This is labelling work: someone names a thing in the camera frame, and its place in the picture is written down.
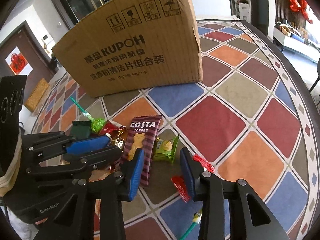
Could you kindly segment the green stick lollipop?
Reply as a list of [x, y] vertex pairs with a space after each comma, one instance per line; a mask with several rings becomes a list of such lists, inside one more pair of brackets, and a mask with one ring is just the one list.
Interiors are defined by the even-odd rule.
[[191, 225], [186, 230], [186, 232], [180, 237], [180, 240], [185, 240], [188, 237], [188, 235], [193, 231], [195, 226], [200, 224], [201, 218], [202, 218], [202, 209], [200, 209], [198, 212], [194, 213]]

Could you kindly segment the brown entrance door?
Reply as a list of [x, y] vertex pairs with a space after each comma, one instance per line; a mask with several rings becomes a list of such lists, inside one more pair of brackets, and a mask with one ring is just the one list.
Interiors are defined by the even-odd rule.
[[27, 22], [23, 22], [1, 42], [1, 76], [26, 75], [24, 100], [41, 79], [49, 82], [55, 74], [50, 57], [40, 46]]

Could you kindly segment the Costa Coffee biscuit packet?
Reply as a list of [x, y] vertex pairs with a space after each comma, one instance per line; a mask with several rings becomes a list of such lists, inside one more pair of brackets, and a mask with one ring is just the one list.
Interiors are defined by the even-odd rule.
[[152, 162], [153, 146], [158, 134], [162, 116], [138, 116], [131, 120], [128, 135], [125, 141], [122, 163], [133, 160], [137, 148], [144, 151], [144, 163], [140, 184], [149, 185], [150, 167]]

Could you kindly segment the yellow woven tissue box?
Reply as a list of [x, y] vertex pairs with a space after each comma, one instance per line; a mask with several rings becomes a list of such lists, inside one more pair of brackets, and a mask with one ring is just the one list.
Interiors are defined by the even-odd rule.
[[35, 111], [41, 98], [43, 97], [48, 88], [49, 83], [44, 78], [42, 78], [29, 95], [24, 106], [31, 112]]

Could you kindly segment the colourful checkered table mat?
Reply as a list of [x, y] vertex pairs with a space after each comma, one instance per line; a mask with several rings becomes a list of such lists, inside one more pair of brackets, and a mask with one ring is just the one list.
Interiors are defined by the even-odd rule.
[[129, 126], [161, 115], [158, 135], [206, 158], [216, 175], [246, 180], [290, 239], [309, 239], [319, 220], [319, 115], [304, 82], [280, 53], [239, 22], [198, 23], [201, 83], [92, 98], [70, 75], [54, 82], [32, 131], [71, 130], [96, 118]]

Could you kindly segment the white low cabinet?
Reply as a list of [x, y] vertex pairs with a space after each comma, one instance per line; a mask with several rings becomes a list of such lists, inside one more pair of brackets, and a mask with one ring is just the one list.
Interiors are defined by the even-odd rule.
[[298, 30], [284, 23], [277, 23], [273, 29], [273, 43], [283, 50], [290, 50], [317, 63], [319, 43], [304, 37]]

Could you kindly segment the brown cardboard box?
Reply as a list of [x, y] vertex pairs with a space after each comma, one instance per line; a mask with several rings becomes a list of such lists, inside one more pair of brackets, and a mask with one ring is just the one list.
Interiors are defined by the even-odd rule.
[[111, 0], [52, 51], [92, 97], [203, 79], [192, 0]]

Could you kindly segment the red gold candy wrapper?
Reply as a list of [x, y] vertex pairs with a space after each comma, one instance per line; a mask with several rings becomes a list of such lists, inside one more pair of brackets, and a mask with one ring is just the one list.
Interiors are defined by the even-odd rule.
[[110, 142], [108, 143], [111, 146], [117, 146], [123, 150], [125, 146], [127, 128], [123, 125], [116, 125], [110, 121], [107, 121], [104, 124], [103, 128], [100, 130], [99, 135], [105, 135], [109, 138]]

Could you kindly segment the red bow decoration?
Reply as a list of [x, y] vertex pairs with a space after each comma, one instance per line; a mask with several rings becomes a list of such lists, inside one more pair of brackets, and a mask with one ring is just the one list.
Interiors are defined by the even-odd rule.
[[300, 12], [304, 19], [309, 22], [310, 24], [313, 24], [313, 20], [310, 17], [309, 13], [308, 13], [308, 3], [306, 2], [306, 0], [289, 0], [290, 3], [290, 10], [292, 12]]

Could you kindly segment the red paper door poster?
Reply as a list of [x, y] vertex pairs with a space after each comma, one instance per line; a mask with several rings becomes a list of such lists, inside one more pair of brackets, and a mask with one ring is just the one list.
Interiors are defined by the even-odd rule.
[[5, 58], [5, 61], [15, 75], [28, 76], [33, 71], [32, 66], [23, 56], [18, 47], [15, 47], [9, 53], [9, 55]]

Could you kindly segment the dark green snack packet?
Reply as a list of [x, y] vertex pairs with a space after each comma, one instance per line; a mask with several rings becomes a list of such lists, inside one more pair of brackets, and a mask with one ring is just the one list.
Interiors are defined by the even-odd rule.
[[78, 140], [88, 139], [91, 135], [91, 121], [72, 121], [70, 136]]

